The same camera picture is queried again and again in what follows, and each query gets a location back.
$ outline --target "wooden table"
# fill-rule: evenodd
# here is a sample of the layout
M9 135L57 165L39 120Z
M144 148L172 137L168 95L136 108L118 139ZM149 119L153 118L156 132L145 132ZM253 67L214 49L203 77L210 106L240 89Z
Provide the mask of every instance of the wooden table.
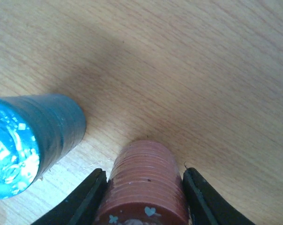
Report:
M258 225L283 225L283 0L0 1L0 96L59 92L82 143L0 225L29 225L137 139L163 143Z

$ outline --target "red poker chip stack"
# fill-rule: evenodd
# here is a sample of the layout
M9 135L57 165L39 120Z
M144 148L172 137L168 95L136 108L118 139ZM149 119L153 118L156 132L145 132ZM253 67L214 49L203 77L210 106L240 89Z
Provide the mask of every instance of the red poker chip stack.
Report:
M124 148L114 162L94 225L187 225L188 219L172 153L146 140Z

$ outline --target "blue cylinder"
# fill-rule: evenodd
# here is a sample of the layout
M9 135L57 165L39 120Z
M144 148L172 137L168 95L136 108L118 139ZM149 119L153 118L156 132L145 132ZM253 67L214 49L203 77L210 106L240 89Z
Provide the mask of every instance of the blue cylinder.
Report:
M61 94L0 98L0 199L24 191L83 139L80 106Z

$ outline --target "stacked chips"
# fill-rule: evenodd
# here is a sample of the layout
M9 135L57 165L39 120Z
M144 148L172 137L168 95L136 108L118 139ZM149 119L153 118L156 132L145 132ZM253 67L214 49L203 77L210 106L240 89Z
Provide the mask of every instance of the stacked chips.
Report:
M137 141L121 151L95 224L188 224L182 180L166 147Z

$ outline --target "blue poker chip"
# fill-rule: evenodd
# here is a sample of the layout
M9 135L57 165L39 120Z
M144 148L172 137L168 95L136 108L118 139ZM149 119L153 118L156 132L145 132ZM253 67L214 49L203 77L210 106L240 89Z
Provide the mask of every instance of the blue poker chip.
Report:
M0 100L0 199L24 191L34 181L39 163L32 128L11 105Z

